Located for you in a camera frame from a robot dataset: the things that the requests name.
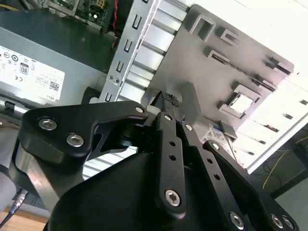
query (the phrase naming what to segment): black cable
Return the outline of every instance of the black cable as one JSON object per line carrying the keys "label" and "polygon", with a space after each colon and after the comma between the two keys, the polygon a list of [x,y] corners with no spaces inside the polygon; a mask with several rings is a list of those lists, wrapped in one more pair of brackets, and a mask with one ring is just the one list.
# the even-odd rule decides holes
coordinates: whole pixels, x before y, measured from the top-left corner
{"label": "black cable", "polygon": [[25,201],[25,198],[28,195],[28,191],[24,190],[24,189],[20,189],[17,192],[17,198],[14,201],[8,215],[4,218],[4,220],[1,222],[0,224],[0,229],[8,222],[9,219],[11,219],[11,217],[17,212],[17,210],[19,209],[19,207],[23,204],[23,202]]}

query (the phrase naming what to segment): green circuit board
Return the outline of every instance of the green circuit board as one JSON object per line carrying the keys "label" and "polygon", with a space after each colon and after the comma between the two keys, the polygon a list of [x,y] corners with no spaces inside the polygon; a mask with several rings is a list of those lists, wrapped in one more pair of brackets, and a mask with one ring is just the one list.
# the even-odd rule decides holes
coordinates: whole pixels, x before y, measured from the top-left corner
{"label": "green circuit board", "polygon": [[[70,10],[75,4],[74,0],[58,0],[58,2]],[[103,31],[107,31],[114,8],[115,0],[80,0],[76,16],[95,23],[101,26]]]}

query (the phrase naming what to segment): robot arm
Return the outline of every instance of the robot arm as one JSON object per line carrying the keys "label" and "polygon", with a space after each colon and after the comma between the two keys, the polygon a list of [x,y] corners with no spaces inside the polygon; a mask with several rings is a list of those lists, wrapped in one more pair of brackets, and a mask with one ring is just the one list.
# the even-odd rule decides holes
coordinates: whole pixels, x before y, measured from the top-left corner
{"label": "robot arm", "polygon": [[[10,169],[51,211],[45,230],[299,230],[217,142],[200,143],[175,97],[152,106],[160,112],[125,101],[23,116]],[[127,146],[138,153],[83,181],[91,155]]]}

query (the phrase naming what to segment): cable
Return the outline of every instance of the cable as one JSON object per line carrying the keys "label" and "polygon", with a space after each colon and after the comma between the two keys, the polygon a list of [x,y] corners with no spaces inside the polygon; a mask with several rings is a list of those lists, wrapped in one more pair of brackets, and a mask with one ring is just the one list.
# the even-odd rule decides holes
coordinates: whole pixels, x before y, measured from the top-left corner
{"label": "cable", "polygon": [[287,149],[287,150],[281,155],[281,157],[280,157],[280,158],[277,160],[277,162],[275,163],[274,167],[271,169],[271,171],[270,171],[268,177],[267,177],[266,180],[264,181],[264,184],[263,184],[263,187],[262,187],[263,189],[264,189],[266,183],[268,182],[268,180],[269,180],[271,174],[273,173],[275,167],[277,166],[278,162],[284,157],[284,155],[285,155],[288,151],[289,151],[289,150]]}
{"label": "cable", "polygon": [[5,9],[11,10],[11,11],[18,11],[17,8],[14,8],[14,7],[8,6],[8,5],[4,5],[4,4],[0,4],[0,7],[3,7]]}
{"label": "cable", "polygon": [[117,10],[118,10],[118,0],[115,0],[115,19],[114,19],[114,23],[113,23],[115,34],[116,34],[116,22],[117,22]]}
{"label": "cable", "polygon": [[299,141],[296,141],[295,144],[298,144],[301,141],[304,141],[305,139],[308,139],[308,136],[306,136],[305,138],[300,139]]}
{"label": "cable", "polygon": [[[113,23],[115,35],[116,35],[117,10],[118,10],[118,0],[115,0],[115,19],[114,19],[114,23]],[[117,46],[117,39],[112,44],[113,48],[115,48],[116,46]]]}
{"label": "cable", "polygon": [[22,205],[22,203],[25,201],[25,198],[28,195],[28,191],[24,190],[24,189],[20,189],[18,191],[18,196],[16,198],[16,200],[14,201],[8,215],[4,218],[4,220],[0,223],[0,229],[7,223],[7,221],[9,219],[11,219],[11,217],[17,212],[17,210],[19,209],[19,207]]}

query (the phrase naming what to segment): red wire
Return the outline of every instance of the red wire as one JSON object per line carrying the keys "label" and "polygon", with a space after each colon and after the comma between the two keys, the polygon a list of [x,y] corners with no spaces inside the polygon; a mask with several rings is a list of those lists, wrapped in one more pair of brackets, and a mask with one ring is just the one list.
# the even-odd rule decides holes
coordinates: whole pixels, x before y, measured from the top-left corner
{"label": "red wire", "polygon": [[115,0],[115,20],[114,20],[114,23],[113,23],[115,34],[116,34],[116,22],[117,22],[117,10],[118,10],[118,2],[117,2],[117,0]]}

